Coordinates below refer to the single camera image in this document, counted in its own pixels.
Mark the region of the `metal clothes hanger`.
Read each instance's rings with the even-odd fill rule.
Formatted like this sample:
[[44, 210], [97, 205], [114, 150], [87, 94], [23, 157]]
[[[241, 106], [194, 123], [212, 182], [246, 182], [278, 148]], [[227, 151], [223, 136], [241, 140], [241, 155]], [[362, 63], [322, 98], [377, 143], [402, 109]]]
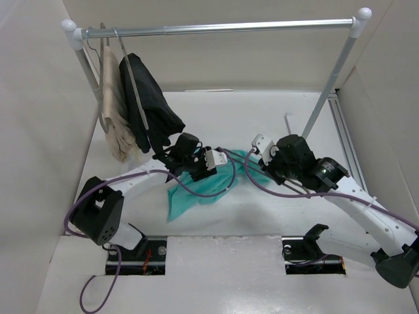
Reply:
[[[236, 163], [239, 163], [240, 165], [244, 165], [245, 162], [245, 157], [247, 152], [244, 150], [229, 150], [227, 148], [224, 148], [223, 151], [225, 152], [225, 154], [228, 154], [232, 160]], [[265, 177], [267, 177], [268, 179], [270, 179], [272, 181], [272, 178], [269, 177], [269, 175], [265, 174], [261, 169], [260, 166], [257, 163], [257, 160], [254, 157], [251, 157], [249, 159], [249, 163], [248, 163], [248, 167], [249, 170], [252, 173], [258, 173], [260, 176], [263, 175]], [[292, 181], [290, 179], [286, 179], [284, 181], [284, 183], [282, 184], [282, 186], [290, 189], [291, 191], [297, 193], [297, 194], [308, 194], [309, 191], [304, 188], [301, 184], [296, 183], [295, 181]]]

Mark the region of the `teal t shirt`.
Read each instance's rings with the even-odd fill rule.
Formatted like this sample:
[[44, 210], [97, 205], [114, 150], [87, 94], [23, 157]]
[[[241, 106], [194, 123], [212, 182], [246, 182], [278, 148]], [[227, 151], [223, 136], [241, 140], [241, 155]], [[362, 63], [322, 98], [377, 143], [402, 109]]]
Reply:
[[179, 218], [195, 205], [212, 205], [240, 183], [247, 181], [244, 166], [229, 161], [217, 169], [217, 173], [194, 182], [187, 173], [182, 174], [177, 184], [167, 190], [169, 222]]

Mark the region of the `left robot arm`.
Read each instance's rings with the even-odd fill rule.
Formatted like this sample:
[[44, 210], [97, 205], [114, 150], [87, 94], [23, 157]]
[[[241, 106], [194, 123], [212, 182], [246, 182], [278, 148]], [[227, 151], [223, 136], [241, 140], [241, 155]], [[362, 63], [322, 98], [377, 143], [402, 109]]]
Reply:
[[145, 254], [147, 236], [121, 221], [124, 203], [183, 173], [200, 181], [226, 164], [225, 153], [204, 147], [197, 137], [182, 133], [175, 145], [156, 153], [142, 166], [112, 179], [88, 179], [68, 222], [96, 245], [116, 245], [131, 259], [139, 259]]

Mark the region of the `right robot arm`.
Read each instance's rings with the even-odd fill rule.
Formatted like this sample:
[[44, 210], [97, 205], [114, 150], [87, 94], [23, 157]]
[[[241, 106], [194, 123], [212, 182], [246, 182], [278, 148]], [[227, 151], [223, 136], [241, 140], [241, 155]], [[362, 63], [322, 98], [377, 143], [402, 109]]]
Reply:
[[305, 138], [296, 134], [277, 142], [257, 135], [252, 147], [260, 156], [260, 169], [275, 183], [298, 181], [309, 190], [306, 198], [327, 200], [363, 229], [347, 235], [316, 224], [297, 241], [305, 259], [347, 257], [375, 269], [397, 288], [408, 287], [418, 275], [418, 226], [381, 206], [336, 160], [316, 158]]

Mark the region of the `metal hanger with beige garment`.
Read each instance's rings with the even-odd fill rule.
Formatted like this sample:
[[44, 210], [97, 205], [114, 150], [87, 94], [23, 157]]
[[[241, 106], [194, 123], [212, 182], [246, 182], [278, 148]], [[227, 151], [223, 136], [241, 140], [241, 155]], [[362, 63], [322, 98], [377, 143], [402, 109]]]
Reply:
[[90, 32], [93, 30], [93, 27], [88, 27], [86, 30], [86, 43], [89, 47], [89, 49], [93, 50], [97, 57], [98, 57], [98, 61], [99, 61], [99, 66], [100, 66], [100, 71], [99, 71], [99, 86], [98, 86], [98, 91], [99, 91], [99, 95], [100, 95], [100, 99], [98, 101], [98, 118], [99, 118], [99, 122], [101, 125], [102, 130], [104, 131], [105, 134], [107, 134], [109, 132], [109, 122], [106, 120], [106, 118], [104, 117], [104, 113], [103, 113], [103, 91], [104, 91], [104, 50], [105, 50], [105, 46], [109, 46], [109, 39], [107, 37], [102, 37], [100, 39], [100, 50], [97, 51], [95, 48], [93, 48], [90, 43], [89, 43], [89, 38], [90, 38]]

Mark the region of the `black hanging garment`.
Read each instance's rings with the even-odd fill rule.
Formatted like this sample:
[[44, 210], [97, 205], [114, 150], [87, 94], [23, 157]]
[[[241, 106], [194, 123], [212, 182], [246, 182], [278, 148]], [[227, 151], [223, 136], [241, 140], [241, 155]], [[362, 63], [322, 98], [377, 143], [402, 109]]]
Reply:
[[149, 130], [145, 129], [135, 93], [129, 76], [128, 66], [124, 60], [119, 64], [120, 79], [125, 93], [127, 119], [129, 128], [136, 139], [137, 146], [143, 153], [150, 150], [161, 152], [171, 145], [170, 136], [181, 133], [185, 124], [168, 105], [162, 90], [141, 58], [133, 53], [128, 55], [132, 73], [139, 94], [139, 100]]

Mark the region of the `beige hanging garment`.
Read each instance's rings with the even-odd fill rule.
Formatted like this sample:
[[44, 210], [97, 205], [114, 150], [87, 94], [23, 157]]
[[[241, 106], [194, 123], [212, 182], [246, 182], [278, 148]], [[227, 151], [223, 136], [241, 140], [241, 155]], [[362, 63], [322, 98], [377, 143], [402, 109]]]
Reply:
[[105, 140], [113, 157], [120, 163], [125, 163], [130, 155], [137, 154], [139, 149], [128, 122], [128, 108], [120, 78], [119, 62], [108, 46], [104, 50], [103, 62], [103, 113], [109, 122], [109, 132], [105, 134]]

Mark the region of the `white and chrome clothes rack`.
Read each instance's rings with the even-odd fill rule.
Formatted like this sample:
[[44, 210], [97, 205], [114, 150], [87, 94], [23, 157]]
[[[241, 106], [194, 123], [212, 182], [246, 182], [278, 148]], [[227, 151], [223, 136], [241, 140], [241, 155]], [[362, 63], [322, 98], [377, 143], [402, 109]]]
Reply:
[[297, 20], [297, 21], [278, 21], [278, 22], [244, 22], [244, 23], [228, 23], [228, 24], [202, 24], [189, 26], [162, 26], [155, 28], [122, 28], [122, 29], [82, 29], [79, 28], [73, 20], [62, 20], [60, 23], [67, 41], [76, 53], [77, 58], [82, 66], [84, 74], [88, 79], [90, 87], [95, 98], [100, 100], [100, 87], [96, 80], [95, 74], [84, 52], [84, 44], [89, 39], [107, 39], [116, 37], [119, 41], [123, 37], [148, 37], [148, 36], [165, 36], [165, 35], [190, 35], [205, 33], [233, 33], [246, 31], [283, 31], [283, 30], [300, 30], [300, 29], [349, 29], [348, 38], [340, 52], [340, 55], [329, 75], [319, 99], [308, 119], [302, 136], [307, 138], [318, 116], [329, 97], [330, 92], [337, 81], [343, 65], [345, 64], [355, 42], [363, 33], [365, 26], [373, 15], [370, 8], [361, 8], [356, 15], [351, 18], [328, 19], [328, 20]]

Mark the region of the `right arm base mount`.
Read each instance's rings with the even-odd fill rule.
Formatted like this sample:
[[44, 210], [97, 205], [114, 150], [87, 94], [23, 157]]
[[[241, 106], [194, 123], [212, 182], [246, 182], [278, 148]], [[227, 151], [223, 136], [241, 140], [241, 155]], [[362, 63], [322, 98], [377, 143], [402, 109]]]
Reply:
[[343, 258], [323, 253], [317, 244], [319, 236], [328, 229], [324, 224], [316, 224], [304, 235], [282, 237], [286, 275], [346, 275]]

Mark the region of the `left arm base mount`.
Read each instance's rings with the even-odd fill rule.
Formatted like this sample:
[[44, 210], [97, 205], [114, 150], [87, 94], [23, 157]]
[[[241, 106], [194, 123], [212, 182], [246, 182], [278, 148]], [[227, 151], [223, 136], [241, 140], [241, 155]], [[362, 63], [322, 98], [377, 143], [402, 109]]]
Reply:
[[165, 275], [167, 244], [167, 237], [150, 237], [139, 256], [121, 247], [119, 275]]

